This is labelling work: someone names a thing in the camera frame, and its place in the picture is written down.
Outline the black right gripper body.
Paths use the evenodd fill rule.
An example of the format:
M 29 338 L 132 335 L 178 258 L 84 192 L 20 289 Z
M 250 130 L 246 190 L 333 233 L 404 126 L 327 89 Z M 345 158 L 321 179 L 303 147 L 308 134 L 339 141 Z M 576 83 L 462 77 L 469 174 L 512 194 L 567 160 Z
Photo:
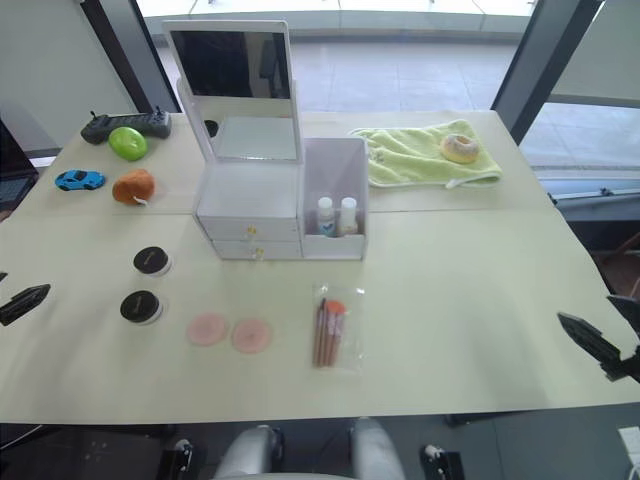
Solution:
M 606 378 L 615 382 L 624 378 L 631 378 L 637 383 L 639 379 L 639 348 L 626 359 L 614 359 L 600 364 Z

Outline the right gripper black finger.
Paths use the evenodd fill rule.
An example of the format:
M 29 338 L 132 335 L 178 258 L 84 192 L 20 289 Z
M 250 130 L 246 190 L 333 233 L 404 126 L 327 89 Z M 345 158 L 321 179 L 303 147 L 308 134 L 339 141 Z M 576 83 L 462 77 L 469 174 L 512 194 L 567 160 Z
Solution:
M 620 360 L 620 350 L 602 337 L 602 332 L 586 320 L 564 312 L 557 317 L 565 333 L 598 362 Z
M 622 295 L 608 295 L 607 299 L 634 331 L 640 331 L 640 306 L 637 299 Z

